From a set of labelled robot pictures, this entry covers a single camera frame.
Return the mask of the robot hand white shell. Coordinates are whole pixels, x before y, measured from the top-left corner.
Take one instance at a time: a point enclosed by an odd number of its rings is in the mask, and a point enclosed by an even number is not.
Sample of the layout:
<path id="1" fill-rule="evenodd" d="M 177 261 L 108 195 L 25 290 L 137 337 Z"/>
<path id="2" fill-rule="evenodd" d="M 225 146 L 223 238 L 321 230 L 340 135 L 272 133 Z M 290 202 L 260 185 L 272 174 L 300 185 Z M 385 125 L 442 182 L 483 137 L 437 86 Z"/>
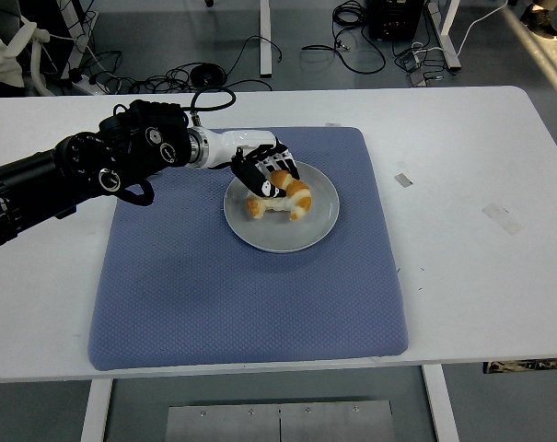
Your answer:
<path id="1" fill-rule="evenodd" d="M 299 178 L 288 147 L 272 132 L 262 130 L 210 132 L 206 135 L 202 168 L 230 167 L 238 180 L 262 198 L 281 198 L 286 191 L 269 181 L 269 174 L 285 170 Z"/>

